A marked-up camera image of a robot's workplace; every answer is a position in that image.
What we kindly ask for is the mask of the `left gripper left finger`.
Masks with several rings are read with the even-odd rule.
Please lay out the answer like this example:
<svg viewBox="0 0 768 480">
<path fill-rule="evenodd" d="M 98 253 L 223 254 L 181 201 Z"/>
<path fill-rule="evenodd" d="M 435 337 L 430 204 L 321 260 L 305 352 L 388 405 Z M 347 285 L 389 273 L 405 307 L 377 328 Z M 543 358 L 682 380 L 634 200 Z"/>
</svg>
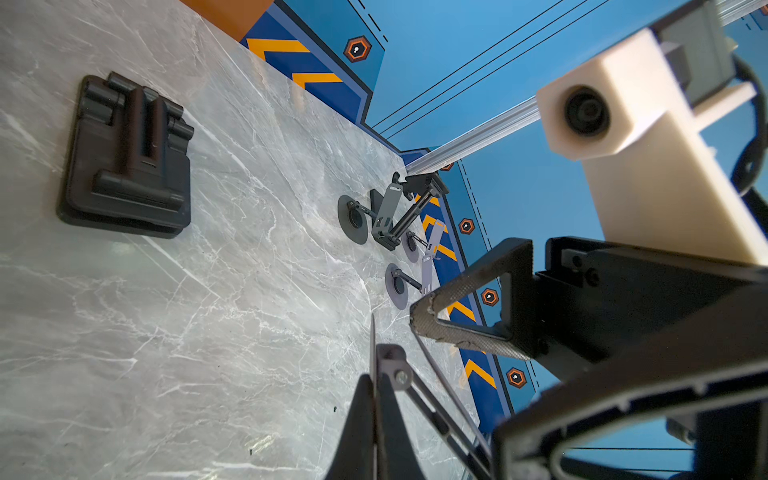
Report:
<svg viewBox="0 0 768 480">
<path fill-rule="evenodd" d="M 325 476 L 330 480 L 374 478 L 374 394 L 368 374 L 358 379 L 333 461 Z"/>
</svg>

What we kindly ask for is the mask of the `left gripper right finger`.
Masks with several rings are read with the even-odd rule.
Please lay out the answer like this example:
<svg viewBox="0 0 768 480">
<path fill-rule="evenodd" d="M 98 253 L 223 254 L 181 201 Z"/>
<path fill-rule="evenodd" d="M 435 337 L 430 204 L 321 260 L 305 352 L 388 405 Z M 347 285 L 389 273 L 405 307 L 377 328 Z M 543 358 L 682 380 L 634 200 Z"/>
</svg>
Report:
<svg viewBox="0 0 768 480">
<path fill-rule="evenodd" d="M 424 479 L 394 388 L 386 374 L 376 378 L 376 478 Z"/>
</svg>

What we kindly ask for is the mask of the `dark grey round phone stand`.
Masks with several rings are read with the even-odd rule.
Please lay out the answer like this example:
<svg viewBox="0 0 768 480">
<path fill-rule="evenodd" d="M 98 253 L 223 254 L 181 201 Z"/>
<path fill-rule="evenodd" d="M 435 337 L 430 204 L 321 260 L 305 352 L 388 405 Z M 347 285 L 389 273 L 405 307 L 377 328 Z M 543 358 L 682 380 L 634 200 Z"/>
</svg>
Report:
<svg viewBox="0 0 768 480">
<path fill-rule="evenodd" d="M 399 234 L 395 233 L 393 217 L 399 200 L 403 196 L 403 186 L 391 183 L 384 195 L 379 195 L 379 202 L 374 203 L 376 190 L 371 191 L 371 207 L 342 195 L 337 202 L 337 217 L 339 225 L 348 239 L 356 244 L 364 245 L 368 238 L 390 251 L 400 244 Z"/>
</svg>

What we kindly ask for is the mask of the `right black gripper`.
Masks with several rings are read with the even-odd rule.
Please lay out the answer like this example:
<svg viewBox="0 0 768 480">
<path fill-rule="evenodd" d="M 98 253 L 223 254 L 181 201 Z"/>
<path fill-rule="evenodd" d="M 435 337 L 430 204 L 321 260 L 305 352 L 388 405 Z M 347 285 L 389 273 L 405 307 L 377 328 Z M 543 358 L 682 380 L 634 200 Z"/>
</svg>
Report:
<svg viewBox="0 0 768 480">
<path fill-rule="evenodd" d="M 410 307 L 422 337 L 519 360 L 561 384 L 493 435 L 499 479 L 618 479 L 577 444 L 665 417 L 695 479 L 767 475 L 767 270 L 576 238 L 508 238 Z M 439 313 L 465 299 L 494 324 Z"/>
</svg>

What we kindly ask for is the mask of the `black folding phone stand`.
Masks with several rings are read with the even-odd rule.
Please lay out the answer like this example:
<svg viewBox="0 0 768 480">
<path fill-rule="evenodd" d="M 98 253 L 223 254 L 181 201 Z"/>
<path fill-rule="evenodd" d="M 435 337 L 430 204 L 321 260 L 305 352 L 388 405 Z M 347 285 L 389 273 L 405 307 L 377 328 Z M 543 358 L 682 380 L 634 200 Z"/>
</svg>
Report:
<svg viewBox="0 0 768 480">
<path fill-rule="evenodd" d="M 384 193 L 369 191 L 373 239 L 394 251 L 427 204 L 448 193 L 437 172 L 405 177 L 394 172 Z"/>
</svg>

